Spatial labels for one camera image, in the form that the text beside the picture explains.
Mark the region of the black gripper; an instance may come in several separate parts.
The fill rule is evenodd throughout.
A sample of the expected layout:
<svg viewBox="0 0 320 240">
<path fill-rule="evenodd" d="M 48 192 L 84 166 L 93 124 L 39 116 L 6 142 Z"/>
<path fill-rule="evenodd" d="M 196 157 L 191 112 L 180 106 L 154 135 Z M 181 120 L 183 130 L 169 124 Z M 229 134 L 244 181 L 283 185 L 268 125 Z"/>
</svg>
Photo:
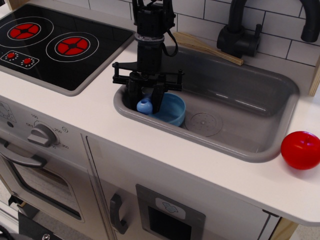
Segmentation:
<svg viewBox="0 0 320 240">
<path fill-rule="evenodd" d="M 115 62 L 112 64 L 112 82 L 127 86 L 130 108 L 137 110 L 142 99 L 142 87 L 153 88 L 151 94 L 152 113 L 161 107 L 164 93 L 168 90 L 182 90 L 183 72 L 169 72 L 161 68 L 162 54 L 169 56 L 163 41 L 137 41 L 136 62 Z"/>
</svg>

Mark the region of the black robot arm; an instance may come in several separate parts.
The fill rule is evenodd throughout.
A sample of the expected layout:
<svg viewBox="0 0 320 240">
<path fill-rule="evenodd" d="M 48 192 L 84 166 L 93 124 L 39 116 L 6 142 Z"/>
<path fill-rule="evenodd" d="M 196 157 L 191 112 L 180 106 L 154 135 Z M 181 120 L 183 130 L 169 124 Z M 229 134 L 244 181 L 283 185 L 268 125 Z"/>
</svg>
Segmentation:
<svg viewBox="0 0 320 240">
<path fill-rule="evenodd" d="M 112 82 L 127 87 L 130 107 L 137 109 L 143 98 L 143 88 L 151 88 L 152 112 L 159 112 L 164 94 L 169 91 L 182 90 L 184 72 L 179 69 L 169 72 L 161 68 L 162 55 L 174 57 L 178 53 L 168 53 L 164 34 L 171 38 L 170 29 L 175 26 L 176 17 L 170 0 L 152 0 L 144 4 L 142 0 L 132 2 L 134 24 L 137 27 L 134 35 L 137 41 L 136 62 L 115 62 L 112 64 L 114 75 Z"/>
</svg>

